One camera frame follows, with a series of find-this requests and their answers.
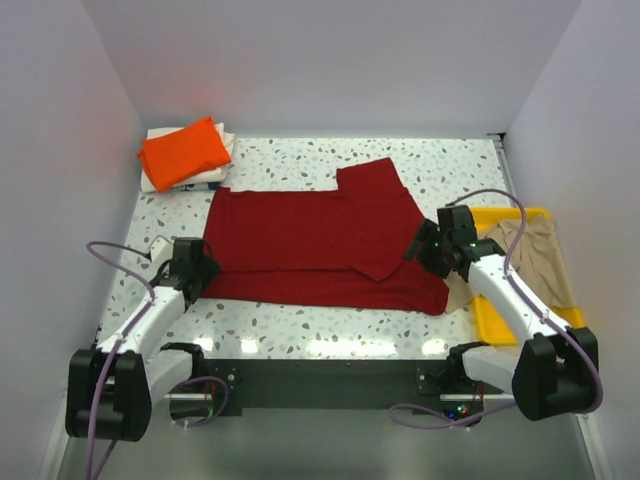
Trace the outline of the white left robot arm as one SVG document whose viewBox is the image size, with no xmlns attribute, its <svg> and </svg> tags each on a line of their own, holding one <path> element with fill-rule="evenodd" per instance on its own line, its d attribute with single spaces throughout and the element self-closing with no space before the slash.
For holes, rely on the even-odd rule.
<svg viewBox="0 0 640 480">
<path fill-rule="evenodd" d="M 166 252 L 146 256 L 157 270 L 151 279 L 135 277 L 145 289 L 139 305 L 115 333 L 70 359 L 65 430 L 71 437 L 136 442 L 165 395 L 177 386 L 196 392 L 206 383 L 201 346 L 160 341 L 220 273 L 211 246 L 178 237 Z"/>
</svg>

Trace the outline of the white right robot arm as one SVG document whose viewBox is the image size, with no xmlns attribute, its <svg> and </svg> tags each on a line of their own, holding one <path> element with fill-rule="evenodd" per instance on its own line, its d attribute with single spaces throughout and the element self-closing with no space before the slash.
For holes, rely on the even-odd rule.
<svg viewBox="0 0 640 480">
<path fill-rule="evenodd" d="M 586 327 L 573 328 L 540 300 L 510 263 L 510 254 L 477 234 L 469 207 L 448 205 L 437 221 L 424 220 L 405 258 L 439 277 L 457 273 L 507 323 L 519 352 L 486 342 L 451 348 L 440 382 L 459 393 L 479 382 L 513 396 L 520 412 L 537 421 L 590 413 L 603 401 L 598 342 Z"/>
</svg>

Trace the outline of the dark red t-shirt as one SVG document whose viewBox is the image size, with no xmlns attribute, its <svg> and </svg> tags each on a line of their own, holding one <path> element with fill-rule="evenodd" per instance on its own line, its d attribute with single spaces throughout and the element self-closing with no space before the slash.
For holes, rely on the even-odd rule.
<svg viewBox="0 0 640 480">
<path fill-rule="evenodd" d="M 423 215 L 389 158 L 341 168 L 331 191 L 214 194 L 209 299 L 444 313 L 449 289 L 404 257 Z"/>
</svg>

